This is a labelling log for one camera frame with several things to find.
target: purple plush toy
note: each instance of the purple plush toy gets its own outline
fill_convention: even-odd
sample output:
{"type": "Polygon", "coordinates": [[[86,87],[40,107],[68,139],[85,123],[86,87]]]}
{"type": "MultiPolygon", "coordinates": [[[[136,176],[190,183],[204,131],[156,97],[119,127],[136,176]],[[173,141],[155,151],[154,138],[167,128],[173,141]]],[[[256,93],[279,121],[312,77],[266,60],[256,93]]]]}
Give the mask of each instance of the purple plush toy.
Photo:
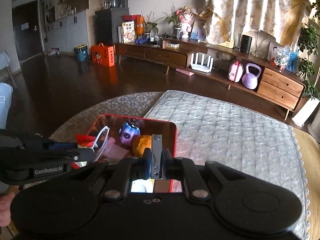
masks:
{"type": "Polygon", "coordinates": [[[119,130],[120,141],[122,144],[131,146],[133,140],[140,135],[139,127],[132,123],[123,123],[119,130]]]}

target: chair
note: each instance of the chair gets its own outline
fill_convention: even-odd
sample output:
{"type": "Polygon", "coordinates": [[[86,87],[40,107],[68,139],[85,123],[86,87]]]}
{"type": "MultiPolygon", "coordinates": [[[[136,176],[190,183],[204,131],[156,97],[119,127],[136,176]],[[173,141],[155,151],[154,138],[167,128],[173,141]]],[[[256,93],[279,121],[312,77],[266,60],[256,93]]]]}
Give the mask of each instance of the chair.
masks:
{"type": "Polygon", "coordinates": [[[13,79],[9,64],[10,64],[10,57],[9,57],[7,51],[0,53],[0,70],[7,68],[8,74],[13,82],[13,85],[15,88],[17,88],[17,84],[13,79]]]}

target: dark wooden floor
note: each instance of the dark wooden floor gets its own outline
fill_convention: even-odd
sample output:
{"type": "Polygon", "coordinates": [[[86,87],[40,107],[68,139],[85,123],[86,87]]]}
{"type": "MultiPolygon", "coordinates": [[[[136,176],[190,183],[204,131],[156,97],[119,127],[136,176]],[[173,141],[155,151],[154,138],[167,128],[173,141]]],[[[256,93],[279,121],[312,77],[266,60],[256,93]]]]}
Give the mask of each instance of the dark wooden floor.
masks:
{"type": "MultiPolygon", "coordinates": [[[[144,91],[183,90],[217,98],[284,122],[284,109],[255,95],[214,80],[191,77],[165,66],[126,59],[112,68],[75,57],[39,56],[22,65],[15,76],[18,88],[12,96],[7,128],[50,136],[80,111],[120,95],[144,91]]],[[[288,118],[287,124],[293,125],[288,118]]]]}

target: person's hand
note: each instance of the person's hand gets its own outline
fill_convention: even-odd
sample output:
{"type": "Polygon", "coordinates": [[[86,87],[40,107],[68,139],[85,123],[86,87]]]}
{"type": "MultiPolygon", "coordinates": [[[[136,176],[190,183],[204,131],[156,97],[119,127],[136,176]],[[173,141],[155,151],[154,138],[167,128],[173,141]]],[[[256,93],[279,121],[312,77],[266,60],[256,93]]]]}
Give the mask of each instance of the person's hand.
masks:
{"type": "Polygon", "coordinates": [[[0,227],[6,227],[10,223],[10,205],[15,197],[15,193],[0,196],[0,227]]]}

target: curtain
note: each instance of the curtain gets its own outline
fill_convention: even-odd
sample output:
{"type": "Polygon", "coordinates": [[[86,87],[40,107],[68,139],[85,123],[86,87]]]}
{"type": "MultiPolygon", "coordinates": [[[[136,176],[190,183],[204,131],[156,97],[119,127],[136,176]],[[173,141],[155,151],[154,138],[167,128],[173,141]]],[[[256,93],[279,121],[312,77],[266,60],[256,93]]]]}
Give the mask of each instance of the curtain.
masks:
{"type": "Polygon", "coordinates": [[[238,33],[261,30],[281,45],[294,47],[301,22],[311,12],[309,0],[205,0],[201,16],[207,20],[211,44],[231,41],[238,33]]]}

